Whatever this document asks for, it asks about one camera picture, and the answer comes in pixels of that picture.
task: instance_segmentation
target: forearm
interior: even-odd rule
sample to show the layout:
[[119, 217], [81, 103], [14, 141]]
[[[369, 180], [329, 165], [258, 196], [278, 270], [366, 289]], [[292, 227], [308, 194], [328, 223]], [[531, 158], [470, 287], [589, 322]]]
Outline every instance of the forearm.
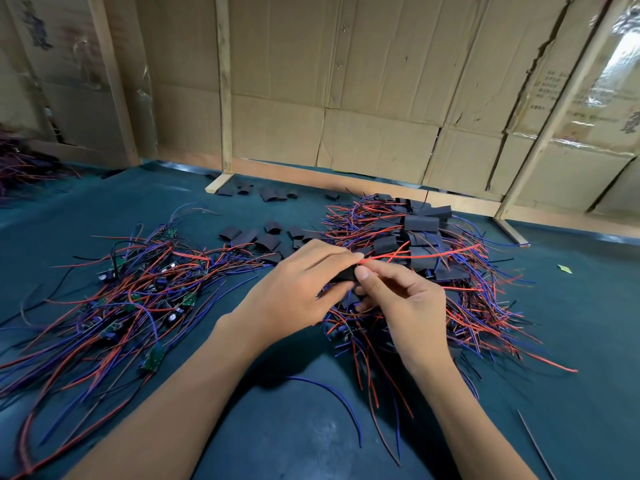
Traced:
[[229, 315], [162, 386], [66, 476], [188, 479], [255, 353], [234, 340]]
[[485, 414], [453, 361], [412, 371], [431, 406], [464, 480], [535, 479], [498, 428]]

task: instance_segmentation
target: person's right hand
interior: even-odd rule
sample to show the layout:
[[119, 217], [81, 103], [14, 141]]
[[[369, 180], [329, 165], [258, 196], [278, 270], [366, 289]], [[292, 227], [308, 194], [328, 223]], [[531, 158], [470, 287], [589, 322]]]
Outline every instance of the person's right hand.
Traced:
[[367, 295], [357, 310], [380, 306], [409, 372], [451, 360], [446, 338], [446, 297], [441, 286], [404, 266], [377, 260], [357, 266], [355, 275], [360, 282], [356, 294]]

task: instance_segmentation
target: person's left hand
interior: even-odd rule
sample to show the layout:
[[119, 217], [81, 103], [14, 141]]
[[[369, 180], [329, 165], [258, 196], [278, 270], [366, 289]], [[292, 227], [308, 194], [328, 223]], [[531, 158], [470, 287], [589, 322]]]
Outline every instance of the person's left hand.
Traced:
[[216, 328], [237, 334], [260, 354], [278, 340], [322, 320], [354, 282], [336, 283], [319, 296], [320, 291], [363, 257], [316, 239], [309, 241], [261, 279], [233, 312], [220, 317]]

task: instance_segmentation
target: clear packing tape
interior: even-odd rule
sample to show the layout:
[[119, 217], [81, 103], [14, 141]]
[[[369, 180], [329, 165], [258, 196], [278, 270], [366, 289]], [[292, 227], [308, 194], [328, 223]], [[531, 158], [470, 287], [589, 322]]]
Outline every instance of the clear packing tape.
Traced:
[[[576, 0], [542, 56], [521, 98], [509, 133], [535, 138], [560, 95], [602, 10], [598, 0]], [[615, 24], [604, 48], [554, 135], [560, 144], [618, 155], [640, 153], [640, 0]]]

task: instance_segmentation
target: finger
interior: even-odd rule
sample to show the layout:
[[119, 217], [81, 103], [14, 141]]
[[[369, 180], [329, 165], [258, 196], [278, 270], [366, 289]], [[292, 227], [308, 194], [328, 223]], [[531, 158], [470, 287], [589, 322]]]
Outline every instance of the finger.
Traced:
[[300, 266], [303, 271], [315, 266], [329, 256], [341, 253], [351, 252], [347, 248], [332, 246], [318, 239], [312, 239], [293, 254], [292, 262]]
[[312, 268], [309, 268], [306, 274], [309, 276], [309, 279], [315, 281], [316, 284], [322, 287], [334, 278], [336, 274], [361, 261], [362, 258], [364, 258], [364, 254], [362, 253], [346, 252], [333, 254]]
[[352, 288], [352, 281], [343, 281], [340, 283], [336, 283], [331, 288], [329, 288], [329, 290], [325, 291], [324, 295], [317, 299], [318, 305], [323, 309], [324, 313], [327, 313], [329, 311], [329, 308], [331, 308], [342, 298], [344, 298], [344, 295], [346, 295]]
[[377, 277], [368, 267], [357, 266], [355, 270], [356, 278], [367, 292], [367, 295], [371, 297], [375, 302], [379, 303], [382, 309], [391, 306], [400, 300], [398, 295], [389, 290], [386, 284]]
[[358, 313], [368, 312], [377, 306], [378, 304], [376, 303], [376, 300], [370, 296], [366, 296], [356, 305], [356, 311]]
[[380, 278], [393, 280], [407, 291], [409, 296], [427, 291], [433, 283], [419, 276], [411, 269], [395, 263], [388, 263], [372, 259], [362, 264], [370, 271], [377, 273]]

